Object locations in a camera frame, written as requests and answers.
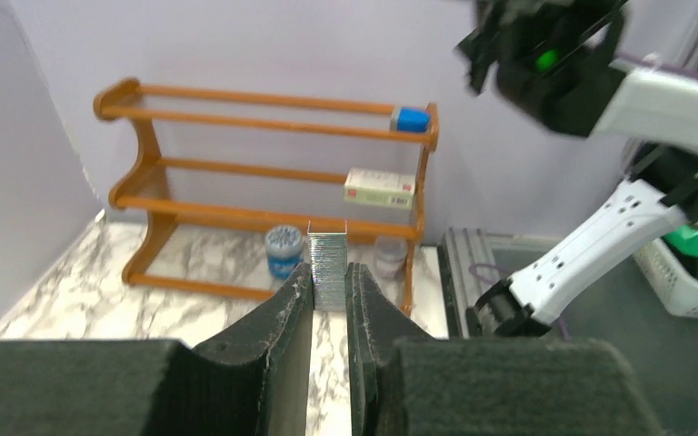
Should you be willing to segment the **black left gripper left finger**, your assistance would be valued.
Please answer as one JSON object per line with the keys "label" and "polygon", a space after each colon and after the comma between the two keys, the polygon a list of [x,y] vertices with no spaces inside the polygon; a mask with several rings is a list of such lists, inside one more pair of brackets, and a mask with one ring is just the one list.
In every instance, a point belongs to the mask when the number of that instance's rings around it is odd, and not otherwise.
{"label": "black left gripper left finger", "polygon": [[303,435],[312,272],[195,346],[0,341],[0,435]]}

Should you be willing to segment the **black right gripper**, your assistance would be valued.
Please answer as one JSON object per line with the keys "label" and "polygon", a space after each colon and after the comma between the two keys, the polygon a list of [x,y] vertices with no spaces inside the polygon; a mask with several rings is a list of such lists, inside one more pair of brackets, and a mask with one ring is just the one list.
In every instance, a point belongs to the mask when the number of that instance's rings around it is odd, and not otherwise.
{"label": "black right gripper", "polygon": [[534,15],[541,1],[473,1],[475,29],[457,46],[469,62],[468,85],[476,93],[484,84],[492,64],[497,62],[501,33],[517,18]]}

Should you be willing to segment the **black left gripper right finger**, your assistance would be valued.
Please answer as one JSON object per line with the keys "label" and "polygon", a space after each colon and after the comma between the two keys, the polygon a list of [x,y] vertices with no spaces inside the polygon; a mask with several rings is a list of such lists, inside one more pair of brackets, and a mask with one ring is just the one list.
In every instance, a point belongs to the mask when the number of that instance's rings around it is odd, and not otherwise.
{"label": "black left gripper right finger", "polygon": [[437,339],[350,263],[345,297],[355,435],[660,435],[609,343]]}

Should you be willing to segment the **staple strip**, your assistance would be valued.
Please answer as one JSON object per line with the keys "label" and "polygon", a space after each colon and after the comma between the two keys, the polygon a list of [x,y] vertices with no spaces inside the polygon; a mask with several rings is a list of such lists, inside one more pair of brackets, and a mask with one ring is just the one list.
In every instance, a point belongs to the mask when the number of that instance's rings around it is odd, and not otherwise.
{"label": "staple strip", "polygon": [[346,223],[329,225],[310,221],[306,232],[317,311],[345,310],[345,276],[347,268]]}

